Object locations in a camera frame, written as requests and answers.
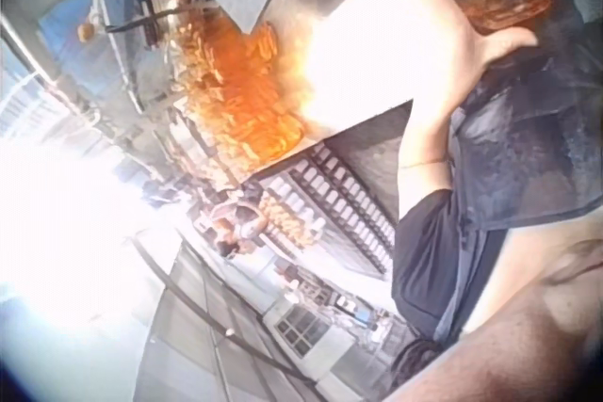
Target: person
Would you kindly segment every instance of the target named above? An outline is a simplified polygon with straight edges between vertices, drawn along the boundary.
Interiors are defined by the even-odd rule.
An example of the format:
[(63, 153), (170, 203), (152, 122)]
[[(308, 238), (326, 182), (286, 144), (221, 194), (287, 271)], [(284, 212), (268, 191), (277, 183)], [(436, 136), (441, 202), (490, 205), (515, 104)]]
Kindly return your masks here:
[(259, 183), (247, 181), (211, 211), (209, 219), (217, 233), (214, 244), (220, 255), (253, 252), (253, 241), (268, 226), (268, 219), (258, 208), (263, 192)]
[(142, 186), (142, 199), (154, 209), (159, 209), (166, 204), (178, 202), (178, 190), (164, 187), (159, 181), (149, 180)]
[(576, 244), (388, 402), (601, 400), (603, 241)]
[(548, 53), (527, 28), (481, 35), (454, 0), (400, 2), (424, 40), (405, 74), (392, 297), (418, 337), (394, 360), (392, 389), (568, 246), (603, 238), (600, 62), (575, 70), (574, 54)]

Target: window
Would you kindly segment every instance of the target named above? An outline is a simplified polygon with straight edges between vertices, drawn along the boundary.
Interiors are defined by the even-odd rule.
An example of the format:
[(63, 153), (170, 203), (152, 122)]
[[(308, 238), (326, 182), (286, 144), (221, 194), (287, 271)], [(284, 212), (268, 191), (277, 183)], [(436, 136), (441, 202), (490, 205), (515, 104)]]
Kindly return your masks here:
[(324, 336), (329, 325), (308, 310), (295, 306), (281, 319), (276, 329), (293, 350), (304, 357)]

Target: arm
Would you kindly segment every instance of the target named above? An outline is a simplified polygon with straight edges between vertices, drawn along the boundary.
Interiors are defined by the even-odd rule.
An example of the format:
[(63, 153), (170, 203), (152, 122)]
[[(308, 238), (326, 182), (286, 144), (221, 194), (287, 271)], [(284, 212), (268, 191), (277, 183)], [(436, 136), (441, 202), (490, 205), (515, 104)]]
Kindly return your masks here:
[(600, 347), (601, 299), (603, 242), (578, 244), (387, 400), (557, 400)]
[(475, 87), (487, 65), (521, 46), (536, 45), (524, 28), (478, 34), (454, 0), (400, 0), (408, 11), (409, 46), (405, 79), (414, 97), (399, 155), (399, 217), (440, 188), (450, 188), (445, 164), (448, 121)]
[(236, 200), (225, 201), (222, 204), (218, 204), (216, 207), (214, 207), (214, 209), (212, 209), (209, 218), (212, 221), (216, 221), (220, 218), (229, 217), (235, 213), (238, 205), (239, 203)]
[(257, 218), (250, 222), (250, 225), (254, 231), (262, 231), (268, 226), (268, 218), (262, 211), (259, 210), (257, 206), (243, 200), (239, 201), (238, 204), (251, 209), (257, 214)]

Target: sleeve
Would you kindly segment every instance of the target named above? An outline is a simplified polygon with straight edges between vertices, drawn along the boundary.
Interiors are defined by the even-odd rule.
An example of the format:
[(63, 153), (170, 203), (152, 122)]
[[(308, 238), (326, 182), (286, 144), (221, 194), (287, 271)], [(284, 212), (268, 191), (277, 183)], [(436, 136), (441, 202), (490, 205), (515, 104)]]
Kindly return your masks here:
[(421, 200), (396, 228), (392, 298), (402, 317), (427, 337), (454, 292), (459, 218), (454, 192), (442, 189)]
[(219, 218), (225, 218), (229, 216), (233, 216), (236, 212), (237, 203), (236, 201), (227, 201), (216, 207), (211, 211), (211, 215), (209, 216), (212, 220), (217, 220)]

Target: orange food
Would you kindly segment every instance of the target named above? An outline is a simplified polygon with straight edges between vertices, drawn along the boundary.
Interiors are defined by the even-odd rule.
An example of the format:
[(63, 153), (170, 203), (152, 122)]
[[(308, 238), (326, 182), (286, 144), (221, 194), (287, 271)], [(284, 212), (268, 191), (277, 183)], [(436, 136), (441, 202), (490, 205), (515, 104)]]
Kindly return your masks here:
[(288, 153), (302, 139), (303, 126), (283, 101), (272, 25), (262, 23), (247, 36), (221, 12), (195, 11), (190, 18), (175, 37), (187, 66), (179, 82), (188, 110), (214, 137), (225, 163), (249, 173)]

